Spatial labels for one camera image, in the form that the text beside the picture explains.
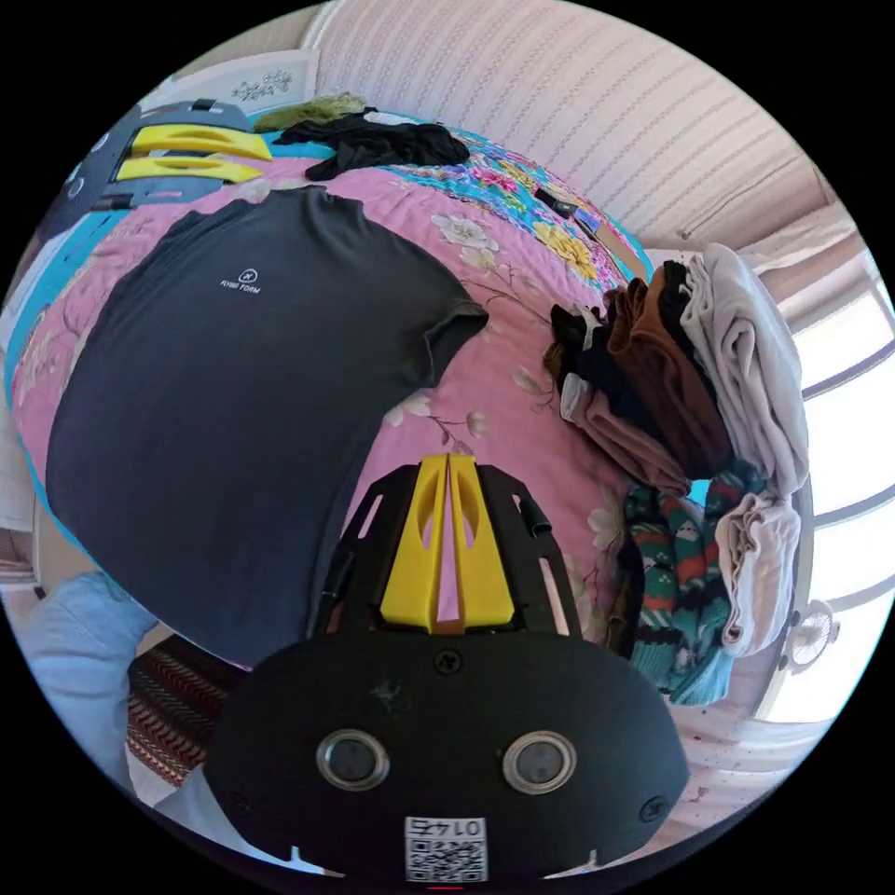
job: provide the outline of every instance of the yellow plastic part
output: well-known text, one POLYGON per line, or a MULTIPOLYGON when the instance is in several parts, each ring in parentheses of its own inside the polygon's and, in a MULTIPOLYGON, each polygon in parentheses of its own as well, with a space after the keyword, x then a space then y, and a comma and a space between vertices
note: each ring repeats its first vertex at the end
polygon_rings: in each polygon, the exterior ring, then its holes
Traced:
POLYGON ((257 168, 240 165, 235 161, 197 156, 161 156, 153 158, 127 158, 118 169, 116 180, 133 180, 137 177, 214 177, 241 184, 261 176, 257 168))
POLYGON ((386 622, 425 628, 429 634, 438 620, 447 476, 446 454, 423 458, 392 574, 379 606, 386 622), (423 538, 429 519, 432 533, 427 549, 423 538))
POLYGON ((513 598, 503 573, 488 505, 475 470, 475 458, 452 454, 448 465, 457 563, 457 602, 463 630, 508 625, 514 614, 513 598), (464 519, 472 530, 469 547, 466 546, 464 519))
POLYGON ((133 152, 226 152, 231 156, 272 161, 268 145, 257 133, 211 125, 152 124, 137 131, 133 152))

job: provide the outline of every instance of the black cloth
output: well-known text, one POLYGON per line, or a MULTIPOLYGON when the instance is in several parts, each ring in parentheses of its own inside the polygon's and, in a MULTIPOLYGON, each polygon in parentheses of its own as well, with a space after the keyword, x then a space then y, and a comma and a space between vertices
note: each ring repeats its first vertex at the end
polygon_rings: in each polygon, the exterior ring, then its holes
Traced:
POLYGON ((609 409, 616 417, 637 426, 669 450, 662 431, 609 354, 611 334, 612 330, 608 326, 598 326, 594 330, 590 348, 575 358, 574 372, 606 395, 609 409))
POLYGON ((587 335, 587 323, 584 317, 572 314, 560 305, 554 305, 550 309, 550 323, 554 338, 562 347, 557 375, 560 391, 566 377, 570 373, 576 374, 606 395, 609 408, 616 417, 637 426, 668 449, 668 443, 655 424, 655 420, 609 354, 608 344, 612 328, 608 325, 597 326, 591 336, 590 348, 584 351, 587 335))
POLYGON ((687 268, 679 261, 666 261, 664 268, 665 285, 662 292, 659 293, 659 319, 666 332, 683 351, 684 357, 695 367, 711 400, 717 402, 718 395, 715 392, 715 387, 711 384, 702 365, 697 361, 693 343, 681 326, 681 316, 690 302, 689 290, 681 291, 681 287, 687 284, 687 268))
POLYGON ((320 187, 190 213, 112 290, 50 435, 49 505, 198 646, 303 640, 383 416, 487 313, 320 187))
POLYGON ((640 609, 643 607, 643 593, 646 581, 643 572, 643 560, 640 550, 634 543, 630 531, 626 531, 625 540, 618 551, 617 584, 627 592, 624 628, 613 644, 613 652, 625 659, 630 659, 634 652, 634 641, 637 634, 637 623, 640 609))
POLYGON ((322 143, 336 154, 305 171, 309 180, 332 180, 352 168, 378 165, 460 165, 466 144, 440 124, 378 124, 363 114, 319 124, 302 121, 273 141, 278 145, 322 143))

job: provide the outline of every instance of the dark gray t-shirt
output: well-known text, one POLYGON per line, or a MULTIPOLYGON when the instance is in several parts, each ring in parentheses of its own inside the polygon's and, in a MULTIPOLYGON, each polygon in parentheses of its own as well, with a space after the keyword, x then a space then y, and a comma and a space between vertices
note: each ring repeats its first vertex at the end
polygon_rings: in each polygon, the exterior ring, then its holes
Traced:
POLYGON ((53 422, 47 495, 169 627, 255 665, 307 635, 383 416, 486 312, 319 187, 190 213, 112 290, 53 422))

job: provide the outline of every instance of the patterned rug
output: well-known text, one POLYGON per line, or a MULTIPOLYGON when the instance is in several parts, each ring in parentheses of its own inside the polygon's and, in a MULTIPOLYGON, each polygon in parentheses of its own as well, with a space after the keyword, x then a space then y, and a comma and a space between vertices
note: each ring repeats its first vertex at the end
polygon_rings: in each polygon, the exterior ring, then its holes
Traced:
POLYGON ((247 674, 173 636, 131 663, 128 746, 172 786, 205 760, 227 695, 247 674))

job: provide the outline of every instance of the printed number label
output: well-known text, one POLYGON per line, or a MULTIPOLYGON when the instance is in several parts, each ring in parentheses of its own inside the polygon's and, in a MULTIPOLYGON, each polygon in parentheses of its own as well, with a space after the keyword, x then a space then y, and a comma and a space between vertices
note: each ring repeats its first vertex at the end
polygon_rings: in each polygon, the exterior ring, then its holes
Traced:
POLYGON ((484 818, 406 818, 409 882, 477 883, 488 879, 484 818))

